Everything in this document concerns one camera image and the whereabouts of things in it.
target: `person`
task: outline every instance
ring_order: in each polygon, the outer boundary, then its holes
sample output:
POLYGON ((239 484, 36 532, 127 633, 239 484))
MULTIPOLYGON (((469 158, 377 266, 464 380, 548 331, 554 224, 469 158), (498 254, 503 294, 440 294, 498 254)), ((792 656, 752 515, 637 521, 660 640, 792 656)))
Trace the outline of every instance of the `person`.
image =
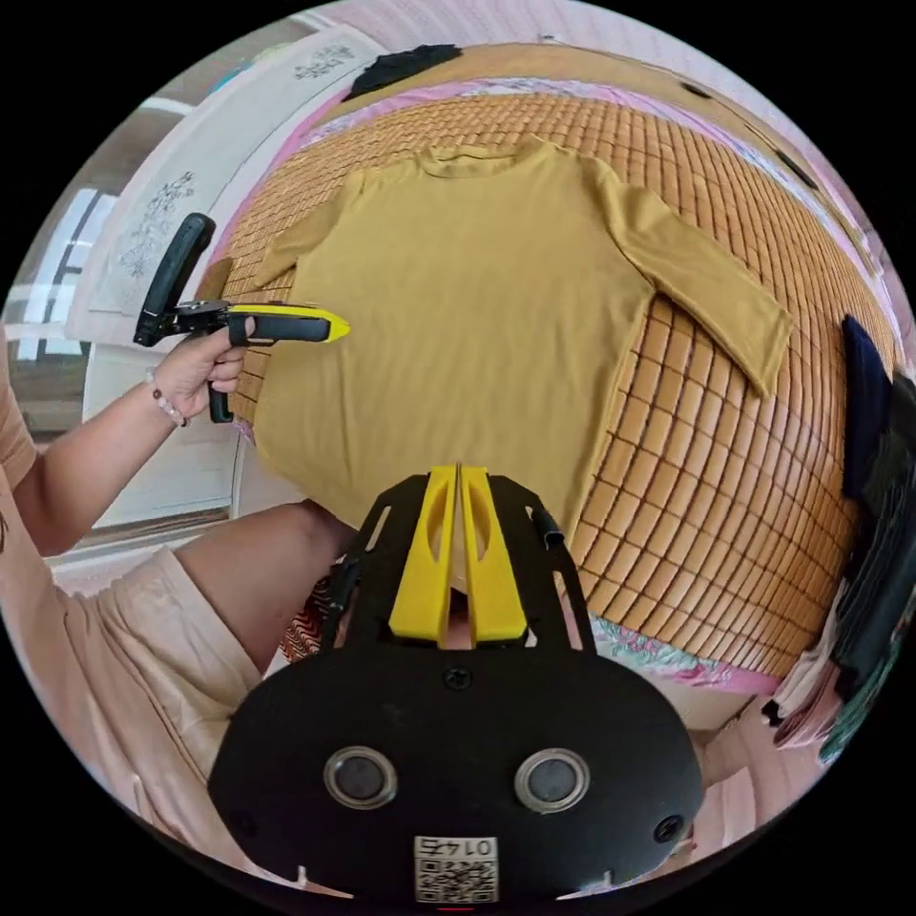
POLYGON ((207 778, 229 716, 352 530, 308 500, 277 506, 160 550, 89 596, 57 588, 43 559, 89 534, 177 425, 206 409, 208 382, 235 389, 242 356, 226 330, 182 341, 151 382, 41 451, 0 324, 0 608, 32 689, 110 794, 168 836, 270 877, 223 826, 207 778))

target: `navy blue cloth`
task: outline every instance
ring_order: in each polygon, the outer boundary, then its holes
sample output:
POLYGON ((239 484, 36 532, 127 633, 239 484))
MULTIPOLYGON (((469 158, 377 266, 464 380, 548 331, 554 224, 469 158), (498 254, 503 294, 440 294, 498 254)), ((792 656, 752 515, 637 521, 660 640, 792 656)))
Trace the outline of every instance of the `navy blue cloth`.
POLYGON ((875 344, 851 315, 843 319, 843 347, 846 354, 843 495, 861 500, 878 442, 887 429, 892 385, 875 344))
POLYGON ((412 51, 382 54, 356 77, 353 88, 343 101, 374 93, 460 56, 461 49, 454 45, 420 45, 412 51))

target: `black cloth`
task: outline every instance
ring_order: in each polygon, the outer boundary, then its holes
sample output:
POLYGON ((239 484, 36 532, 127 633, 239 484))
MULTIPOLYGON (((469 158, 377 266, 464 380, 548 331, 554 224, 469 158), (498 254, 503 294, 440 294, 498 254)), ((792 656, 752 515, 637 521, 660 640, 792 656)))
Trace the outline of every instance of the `black cloth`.
POLYGON ((374 93, 377 89, 384 89, 385 86, 400 82, 409 76, 416 76, 417 73, 460 56, 461 49, 455 45, 420 45, 413 51, 382 54, 356 77, 353 88, 343 101, 374 93))
POLYGON ((887 429, 891 383, 875 344, 851 315, 843 319, 843 347, 846 355, 843 495, 859 500, 878 441, 887 429))
POLYGON ((780 716, 780 705, 774 699, 768 699, 761 707, 763 714, 763 724, 769 725, 770 728, 779 728, 782 725, 782 716, 780 716))
POLYGON ((869 501, 884 482, 874 538, 837 608, 831 657, 842 669, 837 693, 847 701, 881 664, 916 584, 916 459, 904 452, 900 472, 901 441, 893 430, 882 438, 869 479, 869 501))
POLYGON ((916 453, 916 383, 900 369, 894 372, 890 392, 890 427, 903 436, 910 451, 916 453))

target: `bamboo mat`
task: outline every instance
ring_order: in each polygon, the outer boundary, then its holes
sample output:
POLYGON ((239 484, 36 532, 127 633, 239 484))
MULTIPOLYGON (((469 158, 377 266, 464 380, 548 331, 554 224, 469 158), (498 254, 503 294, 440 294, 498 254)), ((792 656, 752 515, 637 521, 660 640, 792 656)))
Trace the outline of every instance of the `bamboo mat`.
MULTIPOLYGON (((725 353, 657 297, 572 539, 593 613, 703 658, 783 676, 820 631, 856 519, 841 496, 843 315, 861 322, 887 366, 895 354, 854 266, 763 171, 707 137, 604 102, 546 94, 432 102, 283 163, 239 218, 225 295, 285 298, 292 271, 251 290, 266 244, 333 195, 351 169, 429 145, 512 144, 525 133, 651 187, 797 321, 777 395, 760 401, 725 353)), ((232 400, 249 421, 268 361, 269 350, 249 354, 232 400)))
MULTIPOLYGON (((694 86, 694 89, 690 90, 685 88, 684 77, 661 67, 652 67, 641 61, 633 60, 631 57, 575 48, 569 45, 508 44, 475 45, 471 48, 464 48, 460 57, 376 90, 374 93, 367 93, 342 102, 316 121, 315 126, 321 126, 332 118, 358 111, 373 102, 390 98, 409 89, 482 77, 512 76, 539 76, 545 79, 577 79, 582 82, 601 83, 677 105, 685 111, 717 124, 737 139, 749 143, 771 166, 783 172, 794 171, 786 167, 785 160, 780 158, 780 153, 782 153, 791 162, 800 166, 808 179, 814 181, 813 176, 816 173, 811 170, 810 166, 807 170, 804 169, 806 163, 799 150, 776 134, 768 124, 715 90, 706 86, 694 86), (703 92, 703 95, 697 95, 697 90, 703 92)), ((843 229, 869 274, 872 277, 876 276, 875 264, 864 250, 859 234, 849 223, 843 211, 837 207, 833 198, 820 186, 812 188, 806 182, 803 183, 806 190, 843 229)))

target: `knee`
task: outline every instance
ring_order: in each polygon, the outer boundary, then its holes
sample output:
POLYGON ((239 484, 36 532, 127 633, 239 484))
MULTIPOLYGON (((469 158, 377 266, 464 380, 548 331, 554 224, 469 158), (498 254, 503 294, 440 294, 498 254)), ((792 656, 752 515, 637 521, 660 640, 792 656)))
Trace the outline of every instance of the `knee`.
POLYGON ((356 531, 336 515, 310 499, 303 499, 291 508, 298 511, 305 535, 316 550, 330 554, 332 561, 349 550, 356 531))

